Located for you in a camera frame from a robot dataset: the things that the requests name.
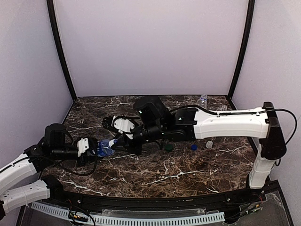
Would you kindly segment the blue Pepsi bottle cap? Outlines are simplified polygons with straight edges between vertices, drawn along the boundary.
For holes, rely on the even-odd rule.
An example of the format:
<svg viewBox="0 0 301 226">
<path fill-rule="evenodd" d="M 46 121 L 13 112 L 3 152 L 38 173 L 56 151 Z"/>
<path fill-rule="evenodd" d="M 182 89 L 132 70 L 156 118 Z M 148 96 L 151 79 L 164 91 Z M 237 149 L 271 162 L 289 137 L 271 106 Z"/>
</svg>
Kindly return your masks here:
<svg viewBox="0 0 301 226">
<path fill-rule="evenodd" d="M 190 148 L 191 148 L 191 150 L 196 151 L 198 147 L 197 147 L 197 145 L 193 144 L 193 145 L 191 145 Z"/>
</svg>

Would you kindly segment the Pocari Sweat bottle white cap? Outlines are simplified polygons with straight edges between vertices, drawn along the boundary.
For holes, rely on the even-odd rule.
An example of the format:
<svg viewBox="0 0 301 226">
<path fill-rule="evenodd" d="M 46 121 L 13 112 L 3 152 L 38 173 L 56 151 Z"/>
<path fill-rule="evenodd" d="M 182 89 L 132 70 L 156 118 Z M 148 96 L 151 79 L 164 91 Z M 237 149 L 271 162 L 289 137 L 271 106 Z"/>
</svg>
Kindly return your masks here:
<svg viewBox="0 0 301 226">
<path fill-rule="evenodd" d="M 113 150 L 111 148 L 112 140 L 104 139 L 98 143 L 98 148 L 97 148 L 97 156 L 98 157 L 108 157 L 115 153 L 115 150 Z"/>
</svg>

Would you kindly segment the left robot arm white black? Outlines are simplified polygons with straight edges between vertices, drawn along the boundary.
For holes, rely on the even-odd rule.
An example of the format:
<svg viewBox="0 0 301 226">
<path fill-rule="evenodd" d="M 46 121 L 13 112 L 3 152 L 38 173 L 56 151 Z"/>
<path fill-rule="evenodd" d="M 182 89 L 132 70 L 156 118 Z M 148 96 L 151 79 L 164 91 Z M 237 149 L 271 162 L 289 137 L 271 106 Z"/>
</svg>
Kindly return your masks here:
<svg viewBox="0 0 301 226">
<path fill-rule="evenodd" d="M 88 173 L 72 171 L 62 165 L 64 160 L 75 160 L 78 167 L 92 162 Z M 0 170 L 0 217 L 29 203 L 62 196 L 63 185 L 53 175 L 47 175 L 27 186 L 14 188 L 22 180 L 57 166 L 76 176 L 89 176 L 97 167 L 97 140 L 83 137 L 76 140 L 59 123 L 46 126 L 44 137 L 24 150 L 15 160 Z"/>
</svg>

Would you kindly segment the black front table rail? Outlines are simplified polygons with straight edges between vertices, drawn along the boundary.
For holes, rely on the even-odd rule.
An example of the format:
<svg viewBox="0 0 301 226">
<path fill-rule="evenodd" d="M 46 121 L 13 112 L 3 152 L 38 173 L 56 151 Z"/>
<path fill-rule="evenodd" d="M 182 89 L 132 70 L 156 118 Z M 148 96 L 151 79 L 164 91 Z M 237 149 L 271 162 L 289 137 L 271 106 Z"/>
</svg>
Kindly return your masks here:
<svg viewBox="0 0 301 226">
<path fill-rule="evenodd" d="M 265 200 L 264 195 L 272 188 L 268 180 L 261 189 L 243 188 L 223 193 L 180 198 L 118 198 L 61 191 L 60 195 L 44 200 L 63 207 L 102 212 L 103 210 L 168 211 L 168 210 L 225 210 Z"/>
</svg>

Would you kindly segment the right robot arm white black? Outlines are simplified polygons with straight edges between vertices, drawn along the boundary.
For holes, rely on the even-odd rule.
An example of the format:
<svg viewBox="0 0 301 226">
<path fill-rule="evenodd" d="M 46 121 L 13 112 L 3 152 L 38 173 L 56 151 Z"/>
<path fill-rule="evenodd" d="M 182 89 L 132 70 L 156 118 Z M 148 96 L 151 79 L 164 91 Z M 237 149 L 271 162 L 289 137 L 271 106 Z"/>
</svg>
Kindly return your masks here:
<svg viewBox="0 0 301 226">
<path fill-rule="evenodd" d="M 209 137 L 255 137 L 260 149 L 248 176 L 251 189 L 263 188 L 276 161 L 287 151 L 287 140 L 271 102 L 248 110 L 210 111 L 199 105 L 169 110 L 158 96 L 144 96 L 134 105 L 142 124 L 133 117 L 114 116 L 111 126 L 117 135 L 111 148 L 124 148 L 139 155 L 142 146 L 160 139 L 172 142 L 194 141 Z"/>
</svg>

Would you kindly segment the clear plastic bottle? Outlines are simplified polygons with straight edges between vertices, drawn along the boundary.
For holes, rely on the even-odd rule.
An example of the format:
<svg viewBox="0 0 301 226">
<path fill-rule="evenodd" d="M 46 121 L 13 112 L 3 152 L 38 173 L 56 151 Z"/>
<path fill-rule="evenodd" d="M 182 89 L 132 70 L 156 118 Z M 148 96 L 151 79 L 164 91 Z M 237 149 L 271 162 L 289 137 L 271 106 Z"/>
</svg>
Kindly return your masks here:
<svg viewBox="0 0 301 226">
<path fill-rule="evenodd" d="M 227 111 L 228 107 L 226 105 L 222 105 L 217 109 L 217 111 Z"/>
</svg>

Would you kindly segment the black left corner frame post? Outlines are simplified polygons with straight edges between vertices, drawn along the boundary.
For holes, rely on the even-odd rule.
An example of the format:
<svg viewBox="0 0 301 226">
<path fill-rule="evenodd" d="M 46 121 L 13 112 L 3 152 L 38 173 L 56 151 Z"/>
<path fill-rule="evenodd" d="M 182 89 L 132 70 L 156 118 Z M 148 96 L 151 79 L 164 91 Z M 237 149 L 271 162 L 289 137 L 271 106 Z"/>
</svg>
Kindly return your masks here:
<svg viewBox="0 0 301 226">
<path fill-rule="evenodd" d="M 50 25 L 51 25 L 51 30 L 55 42 L 55 47 L 57 51 L 57 55 L 59 58 L 59 62 L 61 65 L 61 69 L 63 71 L 64 79 L 66 82 L 66 85 L 68 87 L 70 96 L 72 98 L 72 101 L 75 102 L 77 100 L 77 95 L 76 91 L 74 88 L 74 85 L 71 80 L 70 72 L 68 69 L 67 61 L 65 58 L 64 50 L 63 50 L 63 45 L 59 33 L 59 27 L 58 27 L 58 21 L 56 18 L 56 13 L 55 13 L 55 1 L 54 0 L 46 0 L 47 3 L 47 8 L 48 8 L 48 16 L 50 20 Z"/>
</svg>

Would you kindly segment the black right corner frame post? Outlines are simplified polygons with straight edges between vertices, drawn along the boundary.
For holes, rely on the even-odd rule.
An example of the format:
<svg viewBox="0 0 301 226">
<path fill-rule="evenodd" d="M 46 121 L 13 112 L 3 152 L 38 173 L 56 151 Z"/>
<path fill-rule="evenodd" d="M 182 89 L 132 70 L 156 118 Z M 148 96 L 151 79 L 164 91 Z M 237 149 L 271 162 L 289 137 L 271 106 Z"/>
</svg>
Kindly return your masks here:
<svg viewBox="0 0 301 226">
<path fill-rule="evenodd" d="M 245 21 L 242 41 L 241 41 L 241 45 L 240 45 L 240 50 L 238 53 L 237 63 L 236 63 L 236 67 L 235 67 L 232 81 L 230 84 L 230 88 L 229 88 L 229 91 L 227 94 L 229 102 L 232 101 L 232 99 L 233 99 L 233 96 L 234 96 L 234 93 L 235 93 L 235 90 L 237 87 L 238 79 L 240 76 L 240 72 L 241 72 L 241 69 L 243 66 L 246 49 L 247 49 L 247 45 L 248 45 L 248 40 L 249 40 L 249 35 L 250 35 L 251 27 L 252 27 L 254 7 L 255 7 L 255 0 L 249 0 L 248 6 L 247 6 L 247 12 L 246 12 L 246 21 Z"/>
</svg>

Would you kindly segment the Pepsi bottle blue label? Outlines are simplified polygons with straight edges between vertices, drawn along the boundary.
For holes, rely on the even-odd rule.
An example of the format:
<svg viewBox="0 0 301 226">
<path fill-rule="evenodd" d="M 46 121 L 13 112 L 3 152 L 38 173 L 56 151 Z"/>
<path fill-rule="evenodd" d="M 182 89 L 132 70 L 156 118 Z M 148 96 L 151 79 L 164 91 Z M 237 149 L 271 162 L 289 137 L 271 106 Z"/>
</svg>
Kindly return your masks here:
<svg viewBox="0 0 301 226">
<path fill-rule="evenodd" d="M 197 100 L 197 105 L 207 109 L 207 94 L 201 95 L 201 97 Z"/>
</svg>

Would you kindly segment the black corner frame post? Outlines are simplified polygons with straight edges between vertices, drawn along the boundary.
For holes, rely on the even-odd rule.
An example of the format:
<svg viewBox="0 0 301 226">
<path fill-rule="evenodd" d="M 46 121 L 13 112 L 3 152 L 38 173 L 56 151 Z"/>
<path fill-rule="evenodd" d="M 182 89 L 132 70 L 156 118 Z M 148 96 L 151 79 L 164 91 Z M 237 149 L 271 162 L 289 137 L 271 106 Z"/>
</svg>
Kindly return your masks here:
<svg viewBox="0 0 301 226">
<path fill-rule="evenodd" d="M 230 84 L 230 88 L 229 88 L 229 91 L 227 94 L 229 102 L 232 101 L 232 99 L 233 99 L 233 96 L 234 96 L 234 93 L 235 93 L 235 90 L 237 87 L 238 79 L 240 76 L 240 72 L 241 72 L 241 69 L 243 66 L 246 49 L 247 49 L 247 45 L 248 45 L 248 40 L 249 40 L 249 35 L 250 35 L 251 27 L 252 27 L 254 7 L 255 7 L 255 0 L 249 0 L 248 6 L 247 6 L 247 12 L 246 12 L 246 21 L 245 21 L 242 41 L 241 41 L 241 45 L 240 45 L 240 50 L 238 53 L 237 63 L 236 63 L 236 67 L 235 67 L 232 81 Z"/>
<path fill-rule="evenodd" d="M 70 96 L 72 98 L 72 101 L 75 102 L 77 100 L 77 95 L 76 91 L 74 88 L 74 85 L 71 80 L 70 72 L 68 69 L 67 61 L 65 58 L 64 50 L 63 50 L 63 45 L 59 33 L 59 27 L 58 27 L 58 21 L 56 18 L 56 13 L 55 13 L 55 1 L 54 0 L 46 0 L 47 3 L 47 8 L 48 8 L 48 16 L 50 20 L 50 25 L 51 25 L 51 30 L 55 42 L 55 47 L 57 51 L 57 55 L 59 58 L 59 62 L 61 65 L 61 69 L 63 71 L 64 79 L 66 82 L 66 85 L 68 87 Z"/>
</svg>

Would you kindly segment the green Starbucks bottle cap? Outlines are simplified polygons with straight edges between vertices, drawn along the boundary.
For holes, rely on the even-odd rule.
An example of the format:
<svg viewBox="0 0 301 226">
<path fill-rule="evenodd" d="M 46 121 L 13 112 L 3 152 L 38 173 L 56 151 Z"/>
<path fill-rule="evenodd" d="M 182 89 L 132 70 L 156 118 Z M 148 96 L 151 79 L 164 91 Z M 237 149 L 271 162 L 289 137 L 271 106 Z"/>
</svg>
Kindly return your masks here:
<svg viewBox="0 0 301 226">
<path fill-rule="evenodd" d="M 174 149 L 174 146 L 172 144 L 166 144 L 164 149 L 167 151 L 167 152 L 171 152 L 173 151 Z"/>
</svg>

